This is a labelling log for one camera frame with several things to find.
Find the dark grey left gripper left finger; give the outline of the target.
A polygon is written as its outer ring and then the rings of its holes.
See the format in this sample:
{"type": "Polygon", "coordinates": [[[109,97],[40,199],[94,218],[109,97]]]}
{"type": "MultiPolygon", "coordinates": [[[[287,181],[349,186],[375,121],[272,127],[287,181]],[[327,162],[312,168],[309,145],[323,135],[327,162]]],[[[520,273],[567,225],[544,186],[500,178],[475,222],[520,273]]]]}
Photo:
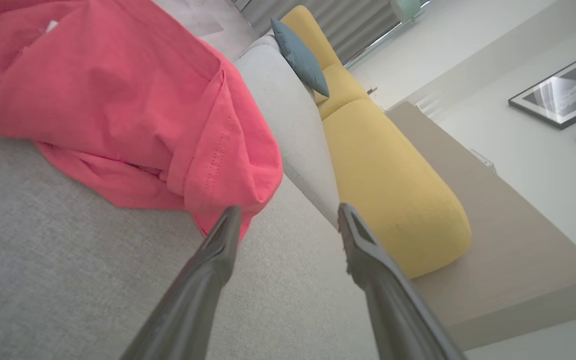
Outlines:
{"type": "Polygon", "coordinates": [[[227,207],[121,356],[203,360],[224,286],[233,275],[242,210],[227,207]]]}

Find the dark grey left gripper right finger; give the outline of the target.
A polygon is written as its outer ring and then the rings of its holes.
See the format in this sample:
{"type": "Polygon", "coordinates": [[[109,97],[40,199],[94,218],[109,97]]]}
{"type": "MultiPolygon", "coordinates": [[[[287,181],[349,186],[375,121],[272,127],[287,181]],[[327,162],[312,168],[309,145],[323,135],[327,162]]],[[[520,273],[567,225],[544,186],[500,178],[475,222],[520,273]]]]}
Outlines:
{"type": "Polygon", "coordinates": [[[347,273],[364,291],[382,360],[464,360],[466,356],[412,282],[349,203],[338,207],[347,273]]]}

